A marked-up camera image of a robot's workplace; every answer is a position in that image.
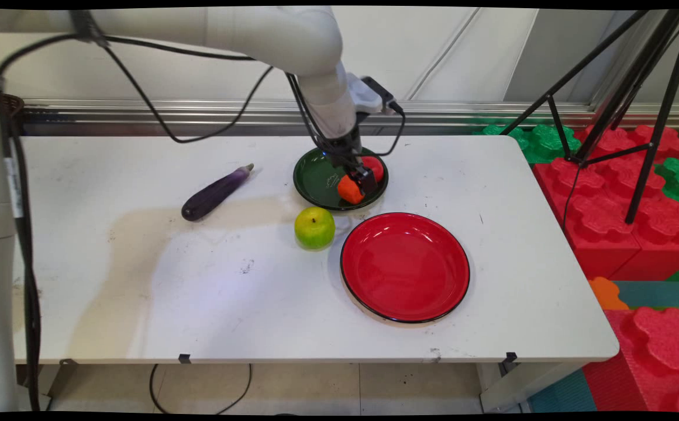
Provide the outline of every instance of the floor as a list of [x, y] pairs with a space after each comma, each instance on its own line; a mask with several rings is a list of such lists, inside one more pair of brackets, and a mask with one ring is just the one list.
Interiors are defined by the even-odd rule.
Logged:
[[[146, 364], [65, 365], [51, 389], [50, 410], [159, 412], [149, 397], [151, 370]], [[246, 364], [160, 365], [153, 387], [168, 412], [216, 413], [247, 382]], [[248, 393], [226, 413], [482, 413], [479, 392], [473, 364], [254, 364]]]

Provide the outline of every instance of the table leg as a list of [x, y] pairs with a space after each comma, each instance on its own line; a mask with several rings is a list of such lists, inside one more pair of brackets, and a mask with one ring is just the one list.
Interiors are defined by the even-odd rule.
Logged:
[[51, 386], [53, 381], [58, 376], [58, 371], [61, 370], [61, 365], [46, 364], [40, 367], [40, 373], [37, 375], [37, 391], [39, 394], [50, 396]]
[[[570, 375], [583, 367], [585, 363], [521, 363], [503, 378], [487, 385], [482, 381], [480, 401], [485, 413], [505, 412], [513, 405], [524, 402], [550, 384]], [[478, 368], [478, 372], [487, 373], [492, 370]]]
[[[18, 401], [18, 410], [29, 411], [30, 408], [30, 397], [27, 387], [18, 385], [16, 387], [16, 400]], [[40, 404], [40, 410], [48, 410], [48, 404], [51, 403], [50, 397], [47, 395], [38, 395], [37, 402]]]

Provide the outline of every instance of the white table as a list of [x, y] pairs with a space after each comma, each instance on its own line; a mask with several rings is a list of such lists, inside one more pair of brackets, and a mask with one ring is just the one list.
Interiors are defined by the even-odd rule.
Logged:
[[[385, 151], [391, 141], [363, 145]], [[405, 136], [385, 158], [382, 197], [333, 213], [336, 237], [322, 251], [294, 238], [295, 216], [310, 205], [292, 182], [307, 137], [24, 142], [42, 363], [177, 363], [181, 354], [192, 363], [498, 363], [515, 352], [528, 364], [481, 395], [497, 410], [619, 350], [512, 138]], [[194, 192], [247, 163], [253, 175], [207, 218], [181, 217]], [[344, 238], [394, 211], [440, 223], [470, 260], [467, 295], [435, 322], [382, 320], [344, 287]], [[14, 346], [24, 361], [15, 260]]]

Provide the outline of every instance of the green apple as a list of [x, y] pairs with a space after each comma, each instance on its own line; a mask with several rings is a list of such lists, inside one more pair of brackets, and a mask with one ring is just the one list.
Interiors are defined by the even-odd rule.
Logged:
[[320, 249], [334, 239], [334, 216], [328, 210], [313, 206], [295, 218], [295, 237], [307, 249]]

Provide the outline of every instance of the white label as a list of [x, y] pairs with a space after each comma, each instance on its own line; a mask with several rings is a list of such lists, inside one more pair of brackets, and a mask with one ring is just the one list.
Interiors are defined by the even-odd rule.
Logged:
[[22, 190], [19, 189], [19, 173], [16, 170], [16, 163], [11, 158], [4, 158], [4, 165], [7, 167], [7, 181], [9, 183], [9, 195], [12, 199], [12, 213], [15, 218], [22, 218]]

